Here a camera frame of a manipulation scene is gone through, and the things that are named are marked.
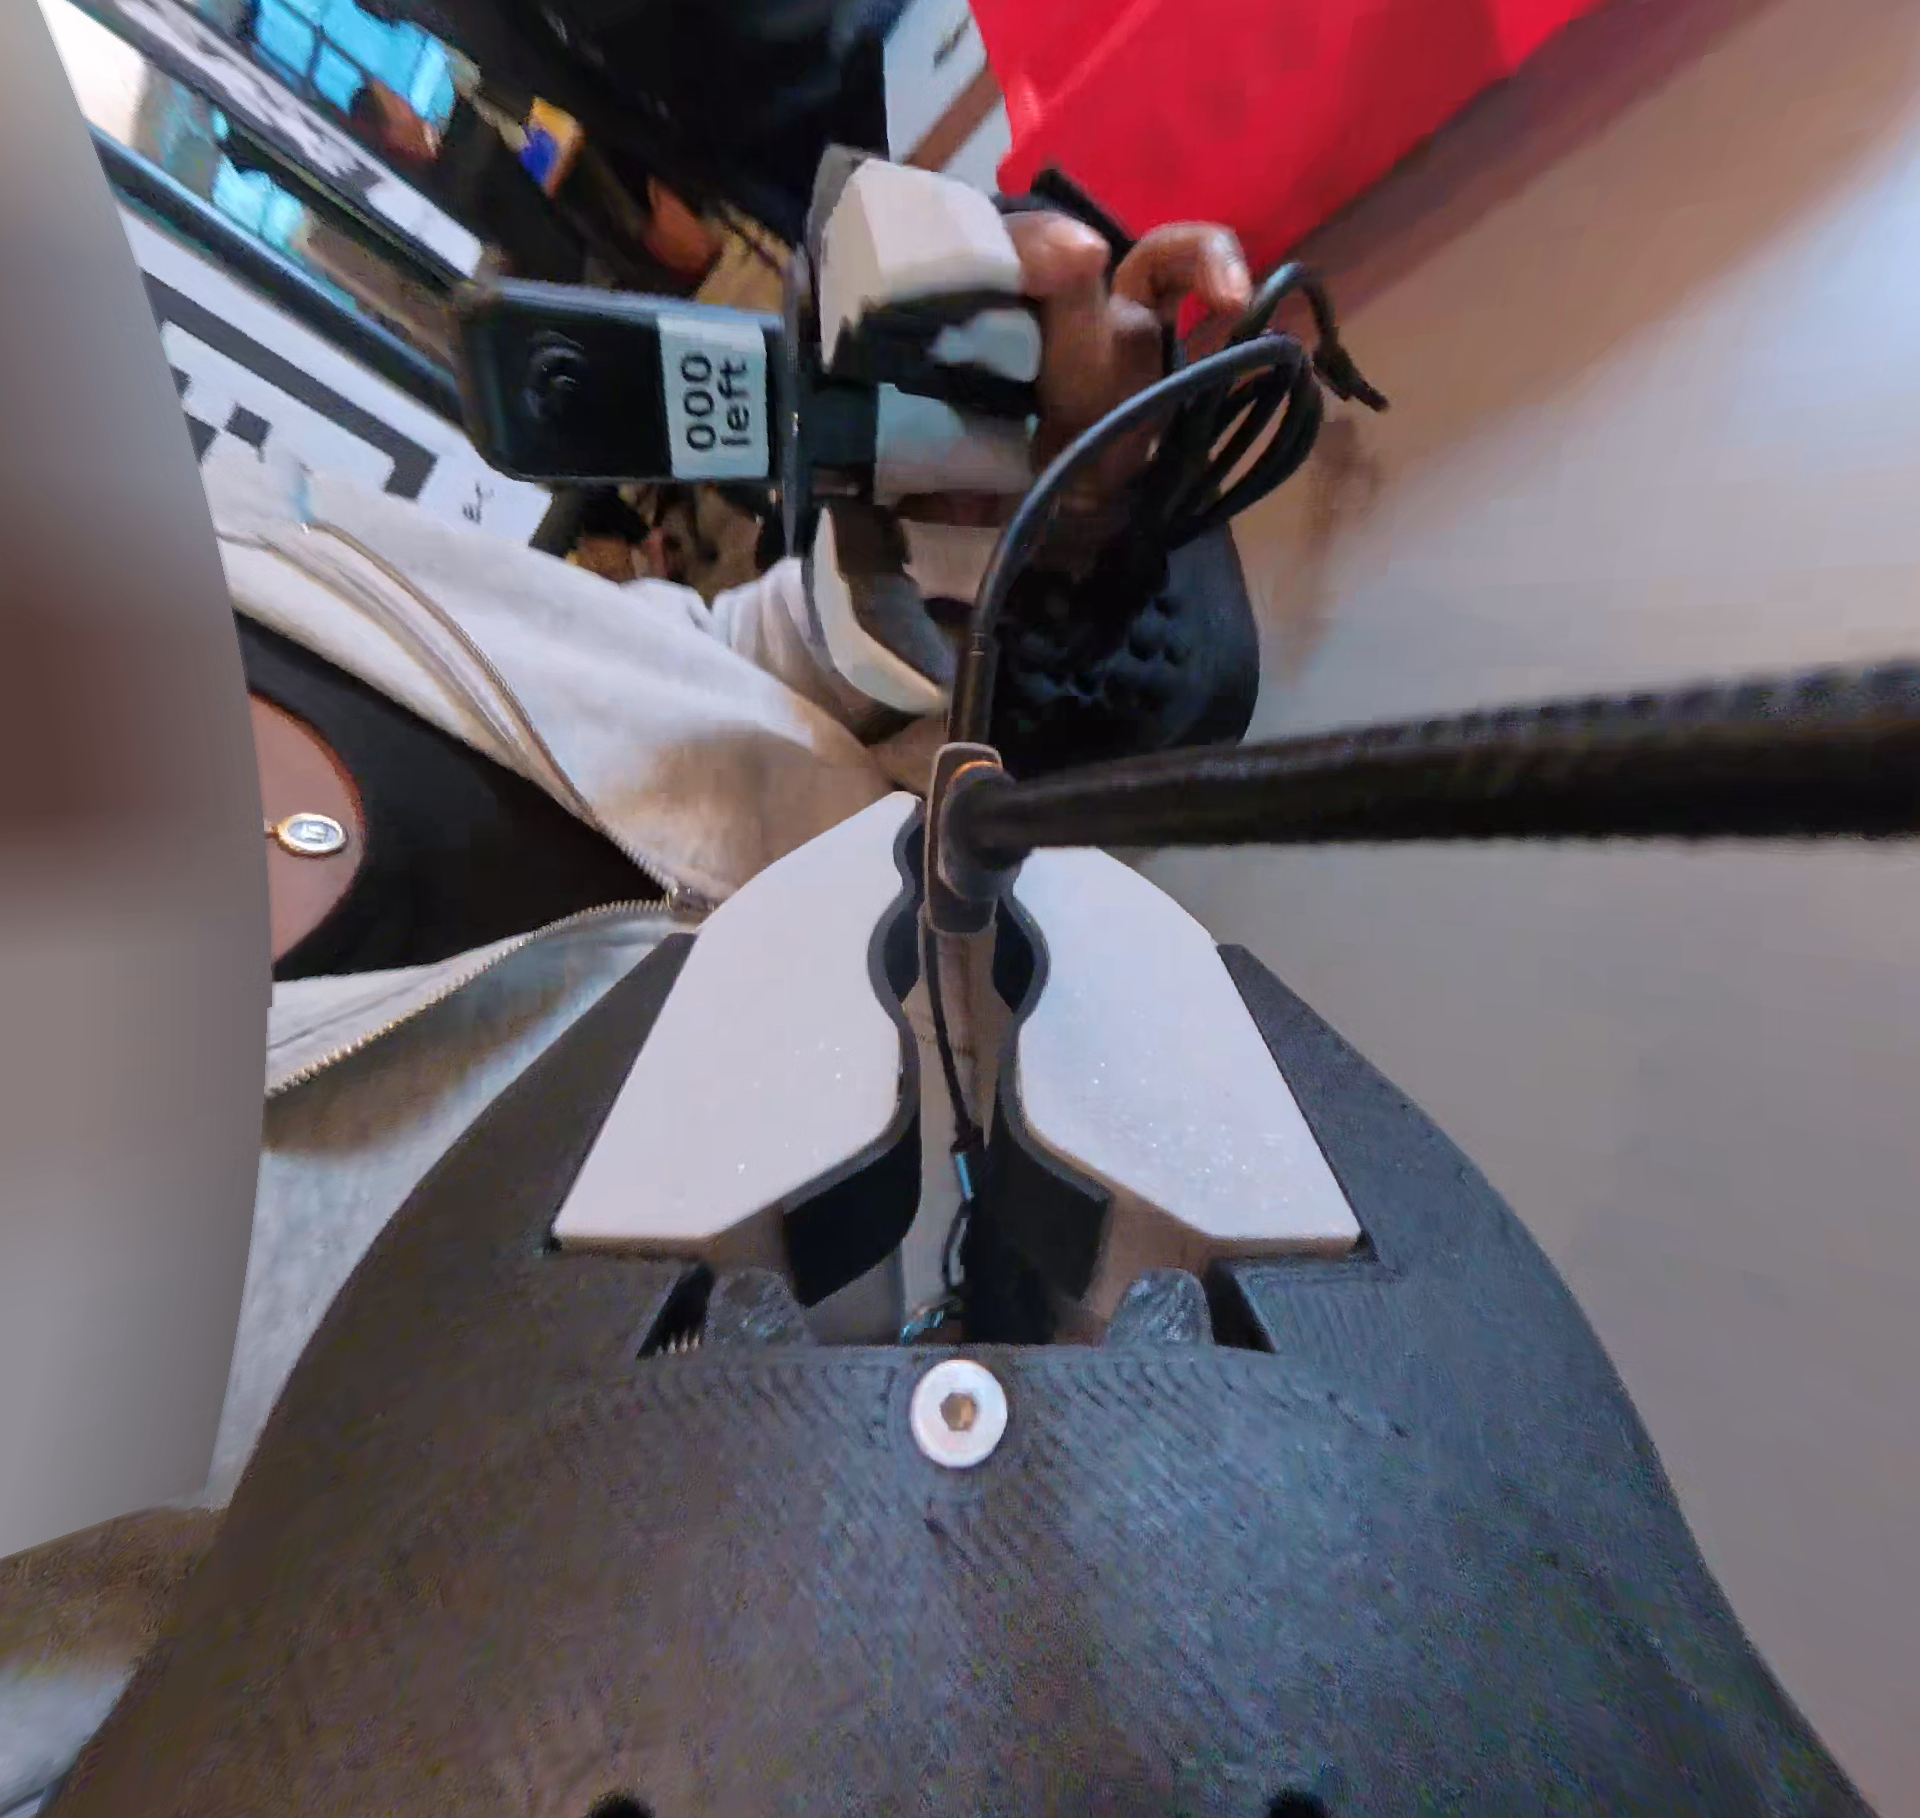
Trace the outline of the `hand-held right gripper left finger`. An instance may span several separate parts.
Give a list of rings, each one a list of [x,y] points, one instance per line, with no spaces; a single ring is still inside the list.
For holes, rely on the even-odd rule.
[[[780,1272],[816,1306],[898,1250],[924,1164],[916,826],[890,794],[708,916],[554,1218],[562,1252]]]

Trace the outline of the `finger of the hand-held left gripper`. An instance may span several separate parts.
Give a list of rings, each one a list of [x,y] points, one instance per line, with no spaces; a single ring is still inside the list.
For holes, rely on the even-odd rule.
[[[990,498],[908,497],[900,502],[907,573],[927,606],[969,610],[990,561]]]
[[[957,650],[910,572],[900,519],[830,500],[815,517],[804,587],[819,643],[849,688],[908,719],[947,717]]]

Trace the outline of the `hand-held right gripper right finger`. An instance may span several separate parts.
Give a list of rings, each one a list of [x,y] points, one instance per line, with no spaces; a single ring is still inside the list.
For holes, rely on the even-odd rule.
[[[983,1128],[963,1328],[1084,1344],[1148,1273],[1345,1261],[1363,1230],[1220,949],[1100,851],[1027,860],[959,958]]]

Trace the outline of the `person's left hand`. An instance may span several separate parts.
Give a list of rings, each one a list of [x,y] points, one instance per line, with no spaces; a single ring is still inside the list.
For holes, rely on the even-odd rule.
[[[1167,331],[1196,302],[1200,338],[1217,348],[1253,302],[1237,235],[1213,222],[1164,225],[1123,258],[1087,222],[1058,210],[1003,216],[1024,294],[1042,331],[1034,462],[1062,450],[1169,373]],[[1152,417],[1117,435],[1062,491],[1017,590],[1079,585],[1125,543],[1139,512],[1139,476],[1163,435]]]

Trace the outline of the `black honeycomb pad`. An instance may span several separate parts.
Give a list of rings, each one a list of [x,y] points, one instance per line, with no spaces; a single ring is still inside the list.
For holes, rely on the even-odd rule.
[[[989,742],[1017,778],[1235,746],[1260,691],[1260,633],[1235,536],[1050,544],[1008,592]]]

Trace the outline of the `person's grey hoodie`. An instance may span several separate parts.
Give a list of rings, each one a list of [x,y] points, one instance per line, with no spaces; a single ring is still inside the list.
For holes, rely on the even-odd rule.
[[[761,869],[892,792],[936,726],[862,699],[781,564],[706,603],[615,585],[299,468],[202,480],[239,613],[562,802],[668,888],[437,965],[274,980],[217,1514],[307,1338],[427,1168],[612,986]]]

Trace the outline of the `black white marker board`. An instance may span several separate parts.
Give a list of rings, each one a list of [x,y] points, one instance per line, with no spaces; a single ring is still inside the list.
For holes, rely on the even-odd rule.
[[[544,489],[493,471],[443,417],[157,225],[121,222],[204,464],[236,450],[383,493],[455,528],[536,538]]]

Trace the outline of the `person's black shirt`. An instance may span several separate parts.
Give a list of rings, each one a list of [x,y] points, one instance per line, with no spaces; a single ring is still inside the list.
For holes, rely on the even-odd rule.
[[[310,736],[354,802],[293,802],[345,831],[310,875],[345,866],[321,916],[274,943],[279,982],[437,965],[564,917],[668,888],[530,779],[414,717],[257,621],[234,617],[247,691]]]

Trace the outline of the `red plastic bin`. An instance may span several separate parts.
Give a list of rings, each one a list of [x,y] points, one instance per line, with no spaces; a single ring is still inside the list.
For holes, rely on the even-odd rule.
[[[1260,263],[1607,0],[965,0],[1005,197],[1062,181],[1127,237],[1220,222]]]

